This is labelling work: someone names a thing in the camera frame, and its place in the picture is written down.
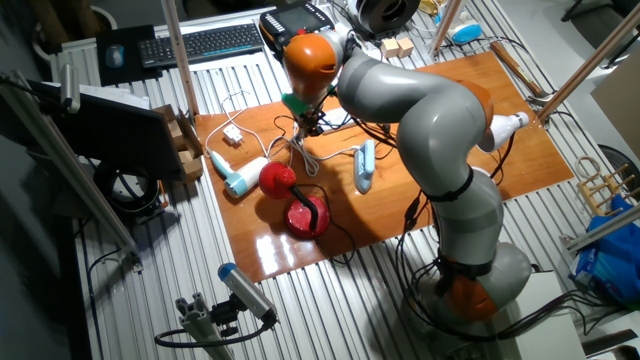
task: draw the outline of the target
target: white hair dryer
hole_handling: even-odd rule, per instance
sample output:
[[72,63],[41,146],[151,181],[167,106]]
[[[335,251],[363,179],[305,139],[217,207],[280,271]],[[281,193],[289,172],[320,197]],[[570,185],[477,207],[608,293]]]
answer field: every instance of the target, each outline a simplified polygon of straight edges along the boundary
[[486,153],[492,153],[504,145],[514,132],[528,125],[529,116],[523,112],[511,116],[493,115],[489,131],[478,143],[478,148]]

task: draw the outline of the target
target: wooden table surface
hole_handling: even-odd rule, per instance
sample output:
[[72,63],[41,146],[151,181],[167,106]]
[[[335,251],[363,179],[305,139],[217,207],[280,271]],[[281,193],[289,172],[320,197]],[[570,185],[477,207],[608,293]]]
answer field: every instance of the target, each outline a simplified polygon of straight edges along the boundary
[[[513,149],[504,164],[504,179],[499,189],[504,200],[550,186],[573,177],[573,174],[547,136],[540,122],[517,92],[511,80],[495,58],[486,52],[462,59],[447,61],[418,69],[436,73],[455,80],[469,80],[485,87],[491,94],[495,113],[511,115],[526,112],[532,121],[530,126],[516,133]],[[339,106],[337,99],[327,100],[325,110]],[[247,109],[236,118],[238,125],[259,134],[265,146],[282,131],[274,126],[277,115],[288,111],[281,103]],[[201,141],[226,120],[222,115],[199,116],[196,121]],[[292,135],[292,121],[279,119],[278,125]],[[243,133],[240,146],[232,147],[223,141],[222,131],[211,137],[209,147],[229,162],[234,170],[263,156],[257,140]],[[358,127],[341,130],[330,135],[307,138],[305,147],[316,156],[326,156],[338,150],[360,145],[368,136]],[[388,147],[381,144],[376,154],[383,155]],[[278,153],[273,160],[288,162],[289,150]],[[469,163],[491,172],[497,164],[494,157],[474,148]],[[265,197],[258,187],[240,199],[231,198],[224,190],[224,180],[206,160],[214,191],[224,219],[235,262],[254,281],[267,279],[323,260],[326,256],[348,253],[352,244],[347,236],[334,226],[320,237],[318,243],[292,238],[284,224],[284,213],[291,199],[274,200]],[[353,181],[353,157],[339,155],[320,162],[320,170],[309,177],[299,153],[294,154],[293,169],[299,184],[318,184],[326,189],[332,218],[345,227],[355,238],[358,248],[397,236],[402,231],[403,215],[418,193],[418,186],[405,169],[397,151],[387,158],[376,160],[376,170],[371,190],[362,195]],[[308,195],[322,197],[318,189],[303,188]],[[431,223],[425,211],[416,228]]]

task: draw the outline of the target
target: power cable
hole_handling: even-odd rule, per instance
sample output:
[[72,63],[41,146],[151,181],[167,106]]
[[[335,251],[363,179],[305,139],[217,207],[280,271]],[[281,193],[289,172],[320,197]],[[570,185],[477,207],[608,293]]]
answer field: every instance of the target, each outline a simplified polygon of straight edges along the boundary
[[[336,228],[338,228],[340,231],[342,231],[343,233],[345,233],[347,235],[347,237],[349,238],[349,241],[351,242],[351,245],[353,247],[353,250],[351,251],[351,255],[349,255],[349,258],[347,258],[345,261],[340,261],[340,260],[335,259],[333,257],[330,258],[330,260],[334,261],[334,262],[337,262],[338,264],[341,264],[341,265],[345,265],[345,266],[349,265],[349,263],[351,263],[351,260],[353,260],[353,257],[354,257],[354,255],[356,253],[356,250],[357,250],[356,240],[353,237],[353,235],[351,235],[351,233],[347,229],[345,229],[344,227],[340,226],[338,223],[336,223],[333,220],[333,217],[331,216],[331,208],[329,206],[329,195],[327,194],[327,191],[322,186],[320,186],[318,184],[297,184],[297,186],[299,186],[299,187],[314,187],[314,188],[322,190],[322,194],[324,195],[324,201],[327,204],[327,210],[329,212],[329,222],[333,226],[335,226]],[[318,244],[318,247],[320,247],[319,239],[316,239],[316,244]]]

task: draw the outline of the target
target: white cable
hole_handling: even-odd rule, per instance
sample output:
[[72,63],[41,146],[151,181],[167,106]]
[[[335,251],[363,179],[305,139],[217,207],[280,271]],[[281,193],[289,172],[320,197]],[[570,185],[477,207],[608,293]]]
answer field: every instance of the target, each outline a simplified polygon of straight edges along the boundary
[[[346,149],[342,149],[340,151],[336,151],[335,153],[331,154],[331,155],[327,155],[327,156],[323,156],[323,157],[318,157],[315,155],[311,155],[307,152],[307,150],[304,147],[304,139],[303,139],[303,135],[302,133],[300,133],[299,131],[299,127],[297,123],[293,123],[293,138],[289,139],[288,137],[281,135],[276,137],[275,139],[273,139],[271,141],[271,143],[269,144],[269,147],[267,149],[267,158],[272,159],[274,156],[276,156],[280,151],[282,151],[283,149],[287,148],[287,147],[291,147],[293,150],[297,151],[300,153],[300,155],[302,155],[302,161],[304,161],[304,168],[305,171],[307,172],[307,175],[314,177],[318,174],[318,171],[320,170],[320,164],[318,164],[319,161],[324,161],[324,160],[328,160],[331,159],[332,157],[338,156],[340,154],[343,154],[345,152],[349,152],[349,151],[357,151],[360,147],[357,145],[348,147]],[[271,151],[273,151],[274,146],[279,142],[285,140],[287,141],[287,144],[284,145],[283,147],[281,147],[280,149],[278,149],[278,151],[276,151],[275,153],[271,154]],[[291,164],[293,163],[293,153],[294,151],[290,150],[289,151],[289,166],[291,166]]]
[[231,100],[232,96],[236,96],[238,94],[242,94],[242,93],[247,93],[247,94],[251,94],[251,92],[244,90],[244,89],[240,89],[240,91],[236,91],[234,93],[230,93],[226,98],[224,98],[222,100],[222,111],[224,111],[224,113],[227,115],[227,121],[225,121],[224,123],[222,123],[222,125],[218,126],[217,128],[215,128],[215,130],[213,130],[209,136],[207,136],[207,139],[204,142],[204,146],[208,151],[211,151],[211,149],[209,149],[209,139],[211,139],[211,136],[218,130],[220,130],[221,128],[223,128],[225,125],[227,125],[228,123],[232,123],[233,125],[235,125],[238,129],[248,132],[249,134],[253,135],[257,140],[258,143],[260,144],[260,148],[262,148],[262,152],[264,153],[265,157],[269,157],[269,153],[267,152],[267,150],[264,148],[264,144],[262,143],[262,140],[260,139],[260,136],[258,136],[258,134],[256,134],[255,132],[247,129],[247,128],[243,128],[242,126],[238,125],[235,121],[233,121],[235,118],[237,118],[240,114],[242,114],[245,110],[247,110],[246,108],[240,110],[239,113],[235,114],[233,117],[231,117],[231,115],[229,114],[229,112],[227,111],[227,109],[224,107],[225,102]]
[[345,152],[356,151],[359,149],[358,146],[354,145],[349,148],[336,151],[331,155],[318,157],[315,155],[311,155],[307,152],[307,150],[304,147],[304,140],[301,139],[300,136],[298,136],[298,134],[296,134],[296,136],[294,136],[289,143],[291,144],[292,148],[297,150],[300,153],[300,155],[302,155],[302,161],[304,161],[304,169],[307,172],[307,175],[311,177],[316,176],[318,174],[318,170],[320,170],[320,164],[318,164],[318,161],[328,160],[334,156],[343,154]]

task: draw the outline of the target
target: power adapter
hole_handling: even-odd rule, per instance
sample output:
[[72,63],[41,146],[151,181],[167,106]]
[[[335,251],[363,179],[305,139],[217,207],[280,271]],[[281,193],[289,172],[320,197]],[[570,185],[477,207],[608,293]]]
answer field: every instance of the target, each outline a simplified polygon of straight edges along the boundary
[[222,130],[224,138],[227,139],[229,145],[237,144],[242,140],[242,134],[237,126],[231,124]]

